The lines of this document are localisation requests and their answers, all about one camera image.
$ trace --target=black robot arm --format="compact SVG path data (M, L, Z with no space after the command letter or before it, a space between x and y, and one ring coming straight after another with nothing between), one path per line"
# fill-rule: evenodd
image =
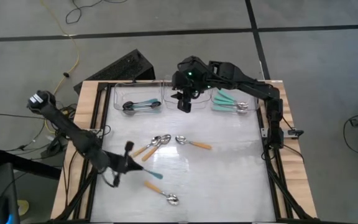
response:
M110 167L118 174L114 179L114 186L119 184L119 174L125 174L131 170L142 170L128 153L132 150L133 143L127 142L124 155L102 150L102 142L97 135L91 131L79 128L68 119L56 106L55 97L48 91L37 91L30 97L27 107L36 114L41 114L45 119L52 122L59 130L70 137L76 150L85 158L89 159L92 166L102 173Z
M280 91L271 84L244 75L232 63L211 61L206 65L195 56L178 64L178 71L172 76L172 84L174 90L182 91L172 97L178 99L178 109L186 113L191 111L191 99L197 99L205 90L213 87L238 89L263 100L269 122L268 144L279 149L283 147L283 131L280 128L283 100L280 99Z

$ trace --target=metal spoon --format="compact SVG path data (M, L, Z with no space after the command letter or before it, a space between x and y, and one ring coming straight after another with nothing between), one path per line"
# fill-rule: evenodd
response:
M152 138L152 141L150 144L146 145L145 147L137 150L136 152L134 152L131 156L132 158L135 158L137 155L139 155L140 153L144 152L146 149L148 149L150 146L156 146L159 142L161 141L161 136L156 136L154 138Z
M194 146L197 147L202 147L204 149L212 149L212 146L210 146L209 144L204 144L204 143L200 143L200 142L193 142L193 141L187 141L187 139L184 136L176 136L175 140L179 143L179 144L186 144L186 143L190 143Z
M154 190L155 192L164 195L165 198L167 198L167 202L169 204L171 204L171 205L178 205L179 204L179 199L178 199L178 197L176 195L164 193L162 190L160 190L158 187L156 187L154 184L150 183L149 181L145 181L144 185L146 185L146 187Z
M141 110L134 110L133 108L125 108L122 110L122 112L124 112L124 114L126 115L135 115L137 112L143 112L143 113L159 113L160 110L149 110L149 109L141 109Z
M158 101L158 99L154 98L154 99L150 99L150 100L146 100L146 101L142 101L142 102L138 102L138 103L134 103L132 101L127 101L125 102L123 105L122 105L122 108L125 109L125 108L131 108L133 107L134 105L143 105L143 104L146 104L146 103L153 103L153 102L156 102Z
M226 107L226 106L236 106L236 107L237 107L238 109L240 109L240 110L246 110L246 109L248 108L248 103L244 103L244 102L220 101L220 100L217 100L216 98L215 98L215 100L213 100L212 102L213 102L214 104L216 104L216 105L223 106L223 107Z
M161 102L155 101L155 102L153 102L153 103L150 104L150 105L135 105L135 106L133 106L132 108L150 107L150 108L154 109L154 108L156 108L156 107L158 107L158 106L161 106Z
M246 114L248 112L247 110L237 110L235 108L227 108L227 107L218 106L218 105L213 105L212 110L223 111L223 112L236 112L239 114Z
M148 152L143 158L142 161L146 161L150 156L152 156L153 153L156 152L156 150L161 146L161 144L168 144L168 142L171 141L171 135L166 134L161 137L161 141L155 146L150 152Z

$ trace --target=table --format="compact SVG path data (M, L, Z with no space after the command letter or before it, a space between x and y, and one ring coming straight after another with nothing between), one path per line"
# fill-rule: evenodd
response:
M130 82L130 81L85 81L83 82L83 86L80 93L80 98L78 100L78 106L76 115L74 118L74 122L76 125L78 125L80 128L88 129L90 128L92 114L94 111L94 104L96 101L96 95L98 91L98 85L100 83L118 83L118 82ZM267 80L266 82L269 82L274 87L278 88L280 90L280 97L283 99L283 116L284 118L289 122L291 126L294 126L293 119L290 111L290 106L288 104L287 94L285 93L284 84L280 80ZM101 102L104 101L104 98L106 96L106 92L101 92ZM265 119L265 108L263 104L260 104L260 110L262 113L262 117L264 118L264 125L267 126L267 120ZM103 112L103 103L99 104L99 110L96 117L96 127L100 127L101 120L102 120L102 112ZM283 129L288 129L287 124L282 121L281 127ZM296 139L285 139L284 144L296 149L300 152L300 147L298 140ZM70 161L72 156L75 153L75 148L70 142L66 155L65 155L65 161L64 166L65 169L68 170ZM313 198L311 196L311 191L308 183L308 178L306 175L305 167L303 165L301 157L294 154L291 151L288 151L286 149L280 150L281 160L282 160L282 166L283 171L285 175L285 180L287 182L287 188L291 192L291 194L294 196L296 201L303 207L306 213L311 215L312 217L316 217L316 210L314 208ZM83 167L83 158L79 155L76 155L73 159L72 165L71 165L71 174L70 174L70 187L68 189L68 200L70 201L74 195L76 194L78 190L78 186L80 183L80 177L81 177L81 170ZM52 209L51 218L55 218L61 214L61 212L65 208L65 184L63 175L60 176L59 185L55 197L55 202ZM86 205L88 203L88 191L85 192L83 199L81 201L81 209L79 218L84 218L86 213ZM287 213L285 210L285 204L284 199L282 197L282 194L277 189L277 198L278 198L278 205L280 209L280 214L282 218L287 217Z

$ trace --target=black cable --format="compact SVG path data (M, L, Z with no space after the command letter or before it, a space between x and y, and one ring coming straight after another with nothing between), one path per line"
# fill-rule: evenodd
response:
M67 188L66 188L66 205L68 206L68 190L70 189L70 174L71 174L71 165L73 163L74 157L77 154L77 151L74 152L73 156L71 157L70 165L68 165L68 178L67 178Z
M283 116L283 120L284 120L284 122L288 125L288 127L290 127L290 129L293 130L293 127L291 127L290 123L288 123L288 122L286 121L286 119L284 118L284 116Z
M303 156L302 156L302 154L300 152L298 152L297 150L291 148L290 146L284 145L284 147L286 147L287 149L293 151L295 154L298 154L302 158L303 163L305 163L305 159L303 158Z
M5 151L5 152L11 152L11 151L16 151L16 150L21 150L21 151L26 151L26 150L33 150L33 149L24 149L25 147L29 146L31 143L34 142L34 140L36 140L42 133L42 131L44 130L44 127L45 127L45 122L44 122L44 119L42 119L42 127L40 129L40 131L38 132L37 135L34 136L34 138L31 139L31 141L27 144L24 144L24 145L21 145L15 149L8 149L8 150L3 150L2 151Z
M15 156L18 156L18 155L24 155L24 154L28 154L28 153L31 153L31 152L35 152L37 150L40 150L40 149L43 149L45 147L48 147L50 144L46 144L46 145L43 145L43 146L40 146L38 148L33 148L33 149L26 149L25 151L28 151L28 152L23 152L23 153L18 153L18 154L15 154Z
M24 176L24 175L26 175L26 174L28 174L28 173L24 173L24 174L22 174L22 175L16 177L14 180L12 180L12 182L10 182L10 183L6 186L5 190L1 193L0 196L4 195L5 191L9 188L9 186L11 186L15 181L17 181L19 178L21 178L22 176Z
M68 14L66 15L66 24L74 24L74 23L77 23L77 22L81 19L81 16L82 16L82 10L81 10L81 9L86 8L86 7L93 7L93 6L99 4L99 3L103 2L103 1L108 2L108 3L124 3L124 2L126 2L126 1L128 1L128 0L123 0L123 1L121 1L121 2L112 2L112 1L108 1L108 0L100 0L100 1L98 1L98 2L96 2L96 3L94 3L94 4L91 4L91 5L88 5L88 6L81 6L81 7L77 6L77 4L75 3L75 0L71 0L71 2L73 3L73 5L75 6L75 9L71 10L71 11L68 12ZM80 14L78 15L78 18L77 18L76 20L74 20L74 21L72 21L72 22L69 22L69 21L68 21L68 16L69 16L72 12L74 12L74 11L79 11Z
M0 116L11 116L11 117L15 117L15 118L43 119L41 117L35 117L35 116L23 116L23 115L4 114L4 113L0 113Z
M111 127L110 127L110 125L107 125L107 124L106 124L105 127L109 127L109 132L104 133L103 136L106 136L106 135L108 135L108 134L111 132Z
M66 181L66 170L65 170L65 166L64 166L64 161L63 161L63 178L65 179L65 193L66 193L66 202L65 202L65 206L68 206L68 190L67 190L67 181Z
M356 117L358 117L358 115L355 115L355 116L349 118L349 119L346 120L345 123L343 124L343 139L345 140L346 146L347 146L350 150L354 151L355 153L358 153L358 151L354 150L354 149L349 145L349 143L347 142L347 140L346 140L346 133L345 133L346 124L347 124L348 122L350 122L352 119L356 118Z
M261 153L260 158L261 158L262 160L266 160L265 151L263 151L263 152Z

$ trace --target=plastic container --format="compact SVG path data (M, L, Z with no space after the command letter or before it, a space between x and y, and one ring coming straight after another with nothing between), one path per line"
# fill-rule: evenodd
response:
M178 109L178 100L172 98L171 96L176 94L177 92L181 92L178 90L172 90L172 82L170 80L164 80L162 87L162 98L164 100L165 106L168 109ZM191 109L204 109L208 105L211 100L212 91L205 90L204 93L200 94L197 99L191 99Z
M114 87L114 108L128 115L142 113L160 113L162 109L162 83L118 83ZM124 109L124 104L133 102L131 109ZM160 106L150 107L153 102Z

